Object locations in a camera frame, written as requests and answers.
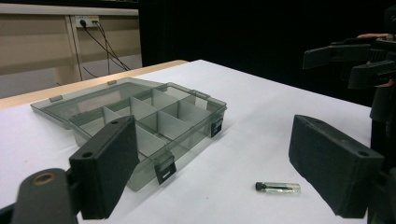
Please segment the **black curtain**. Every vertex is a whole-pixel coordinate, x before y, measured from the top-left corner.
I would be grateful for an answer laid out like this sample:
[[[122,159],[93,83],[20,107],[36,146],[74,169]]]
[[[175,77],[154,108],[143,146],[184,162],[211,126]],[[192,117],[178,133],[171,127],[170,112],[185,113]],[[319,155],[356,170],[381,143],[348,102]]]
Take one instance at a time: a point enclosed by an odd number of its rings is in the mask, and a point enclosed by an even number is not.
[[[304,52],[384,30],[396,0],[139,0],[145,63],[198,59],[369,105],[375,91],[351,90],[343,65],[303,68]]]

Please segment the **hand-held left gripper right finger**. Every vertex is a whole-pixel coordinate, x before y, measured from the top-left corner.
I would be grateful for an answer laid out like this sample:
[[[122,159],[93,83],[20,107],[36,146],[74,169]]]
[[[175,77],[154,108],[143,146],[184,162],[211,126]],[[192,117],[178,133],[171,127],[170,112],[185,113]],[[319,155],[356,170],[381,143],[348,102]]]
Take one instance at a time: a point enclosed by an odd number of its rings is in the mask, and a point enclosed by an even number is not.
[[[296,115],[289,158],[337,216],[365,216],[371,181],[384,160],[381,154],[322,120]]]

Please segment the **small glass vial black cap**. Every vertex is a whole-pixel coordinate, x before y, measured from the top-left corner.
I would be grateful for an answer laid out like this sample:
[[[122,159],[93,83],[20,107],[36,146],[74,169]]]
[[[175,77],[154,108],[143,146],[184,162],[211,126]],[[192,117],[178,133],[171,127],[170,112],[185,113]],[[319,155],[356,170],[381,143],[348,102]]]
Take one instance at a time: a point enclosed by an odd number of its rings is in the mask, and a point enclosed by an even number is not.
[[[255,189],[268,193],[299,194],[301,192],[300,185],[294,183],[257,182]]]

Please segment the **grey transparent plastic compartment box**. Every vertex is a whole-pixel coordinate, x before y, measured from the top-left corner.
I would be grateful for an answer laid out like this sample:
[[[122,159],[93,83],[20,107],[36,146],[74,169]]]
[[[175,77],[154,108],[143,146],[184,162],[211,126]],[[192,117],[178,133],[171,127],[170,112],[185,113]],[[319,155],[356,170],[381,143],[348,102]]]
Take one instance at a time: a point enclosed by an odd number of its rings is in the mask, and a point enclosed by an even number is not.
[[[53,96],[31,107],[71,130],[80,147],[115,119],[134,117],[140,163],[128,181],[133,191],[173,175],[179,158],[221,131],[227,109],[200,91],[132,77]]]

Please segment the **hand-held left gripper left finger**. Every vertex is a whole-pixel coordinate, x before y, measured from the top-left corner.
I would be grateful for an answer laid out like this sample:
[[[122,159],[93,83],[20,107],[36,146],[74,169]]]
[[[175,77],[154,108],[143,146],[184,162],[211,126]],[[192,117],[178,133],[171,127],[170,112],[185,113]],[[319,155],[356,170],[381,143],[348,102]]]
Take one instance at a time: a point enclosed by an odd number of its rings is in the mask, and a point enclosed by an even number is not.
[[[133,116],[110,121],[70,158],[84,219],[109,218],[139,163]]]

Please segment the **white wall socket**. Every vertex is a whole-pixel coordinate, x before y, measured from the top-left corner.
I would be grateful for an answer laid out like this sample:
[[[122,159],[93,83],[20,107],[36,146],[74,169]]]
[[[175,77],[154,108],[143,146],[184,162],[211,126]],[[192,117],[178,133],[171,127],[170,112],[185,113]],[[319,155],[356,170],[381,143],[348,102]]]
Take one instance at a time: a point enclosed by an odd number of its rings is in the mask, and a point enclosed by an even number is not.
[[[91,27],[95,27],[97,25],[97,23],[99,22],[99,17],[98,16],[76,16],[75,20],[76,20],[77,28],[83,28],[79,23],[80,20],[85,20],[87,23],[86,28],[91,28]]]

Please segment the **beige wooden cabinet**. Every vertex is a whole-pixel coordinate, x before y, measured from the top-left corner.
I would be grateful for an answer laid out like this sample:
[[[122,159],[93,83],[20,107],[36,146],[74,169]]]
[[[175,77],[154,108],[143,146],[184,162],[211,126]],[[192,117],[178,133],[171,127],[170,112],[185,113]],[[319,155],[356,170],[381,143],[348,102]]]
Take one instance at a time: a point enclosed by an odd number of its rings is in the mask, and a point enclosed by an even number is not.
[[[76,16],[98,16],[77,28]],[[142,66],[136,9],[3,3],[0,99]]]

